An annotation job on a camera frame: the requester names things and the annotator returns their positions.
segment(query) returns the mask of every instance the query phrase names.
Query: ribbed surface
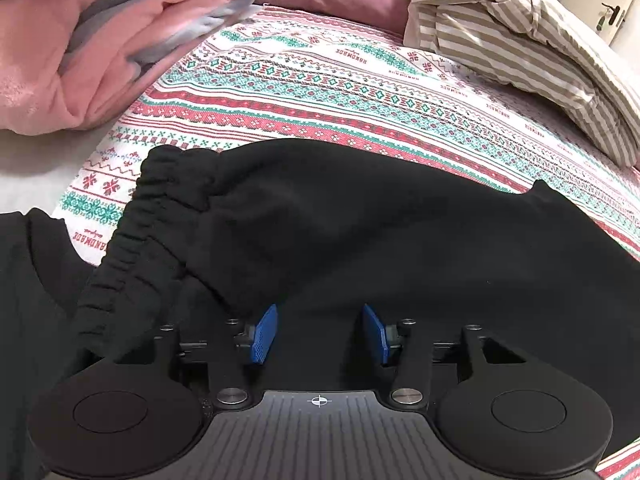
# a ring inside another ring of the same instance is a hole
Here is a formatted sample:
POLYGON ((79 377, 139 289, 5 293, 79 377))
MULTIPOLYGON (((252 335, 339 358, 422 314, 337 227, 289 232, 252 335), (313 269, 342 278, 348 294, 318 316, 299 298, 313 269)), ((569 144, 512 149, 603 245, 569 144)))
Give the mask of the ribbed surface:
MULTIPOLYGON (((579 476, 595 480, 585 472, 579 476)), ((490 480, 451 454, 422 416, 372 392, 267 392, 217 415, 187 455, 145 480, 490 480)))
POLYGON ((255 341, 251 350, 251 362, 263 364, 269 353, 273 338, 278 331, 278 309, 273 304, 262 316, 260 323, 255 327, 255 341))

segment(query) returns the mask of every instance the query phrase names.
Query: striped fabric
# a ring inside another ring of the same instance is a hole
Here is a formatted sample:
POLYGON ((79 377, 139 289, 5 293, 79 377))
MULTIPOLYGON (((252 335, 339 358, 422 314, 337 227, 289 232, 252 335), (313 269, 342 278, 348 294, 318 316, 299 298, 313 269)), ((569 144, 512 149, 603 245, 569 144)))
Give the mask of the striped fabric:
POLYGON ((600 462, 596 473, 605 480, 638 480, 640 439, 600 462))
POLYGON ((412 0, 406 46, 558 104, 619 166, 640 146, 640 98, 620 59, 557 0, 412 0))

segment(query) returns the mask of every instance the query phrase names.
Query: crosshair marking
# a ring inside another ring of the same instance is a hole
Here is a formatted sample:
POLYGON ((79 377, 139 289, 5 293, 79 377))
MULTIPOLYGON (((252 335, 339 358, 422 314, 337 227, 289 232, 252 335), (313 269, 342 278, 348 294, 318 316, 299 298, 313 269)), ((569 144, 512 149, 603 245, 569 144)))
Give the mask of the crosshair marking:
POLYGON ((331 401, 329 399, 325 399, 322 395, 318 395, 317 397, 314 397, 307 402, 311 402, 314 406, 317 406, 319 408, 320 406, 324 406, 326 403, 331 401))

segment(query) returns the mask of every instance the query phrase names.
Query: door handle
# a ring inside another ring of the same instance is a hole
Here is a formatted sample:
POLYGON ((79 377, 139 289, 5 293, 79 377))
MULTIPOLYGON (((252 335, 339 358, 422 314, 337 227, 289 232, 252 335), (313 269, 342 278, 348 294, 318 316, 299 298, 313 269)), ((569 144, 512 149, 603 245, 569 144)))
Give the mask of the door handle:
POLYGON ((613 10, 613 14, 609 19, 609 25, 613 25, 616 22, 616 18, 618 17, 618 14, 620 13, 620 6, 616 5, 615 7, 611 7, 610 5, 607 5, 607 4, 603 4, 603 5, 607 7, 607 9, 613 10))

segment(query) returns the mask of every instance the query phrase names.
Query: patterned bedsheet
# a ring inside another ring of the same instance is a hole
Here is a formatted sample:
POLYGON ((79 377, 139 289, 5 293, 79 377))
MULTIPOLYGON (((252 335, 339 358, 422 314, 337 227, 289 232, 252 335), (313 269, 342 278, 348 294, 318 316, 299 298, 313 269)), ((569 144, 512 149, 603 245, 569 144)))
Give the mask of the patterned bedsheet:
MULTIPOLYGON (((98 264, 152 147, 221 151, 281 137, 428 164, 505 192, 544 179, 640 259, 640 173, 616 168, 551 104, 402 47, 399 37, 276 7, 166 72, 85 162, 54 214, 98 264)), ((640 443, 604 461, 601 474, 635 478, 639 463, 640 443)))

